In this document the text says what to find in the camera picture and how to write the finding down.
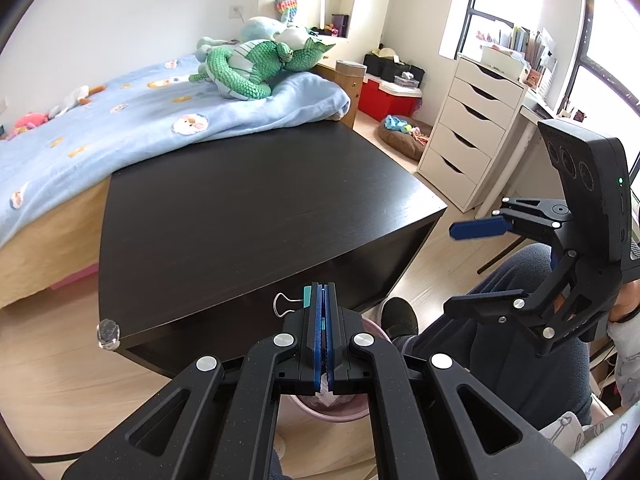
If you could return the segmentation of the person right hand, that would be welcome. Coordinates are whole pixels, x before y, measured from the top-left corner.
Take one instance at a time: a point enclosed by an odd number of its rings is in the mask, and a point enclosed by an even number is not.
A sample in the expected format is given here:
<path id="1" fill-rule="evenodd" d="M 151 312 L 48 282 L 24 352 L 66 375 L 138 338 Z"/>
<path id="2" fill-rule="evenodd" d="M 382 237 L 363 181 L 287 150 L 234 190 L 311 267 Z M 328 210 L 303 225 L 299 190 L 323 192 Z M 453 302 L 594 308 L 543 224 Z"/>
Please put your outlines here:
<path id="1" fill-rule="evenodd" d="M 633 282 L 623 284 L 614 302 L 614 307 L 612 307 L 608 314 L 608 320 L 611 323 L 623 322 L 623 319 L 628 318 L 628 316 L 638 308 L 639 304 L 640 281 L 635 280 Z"/>

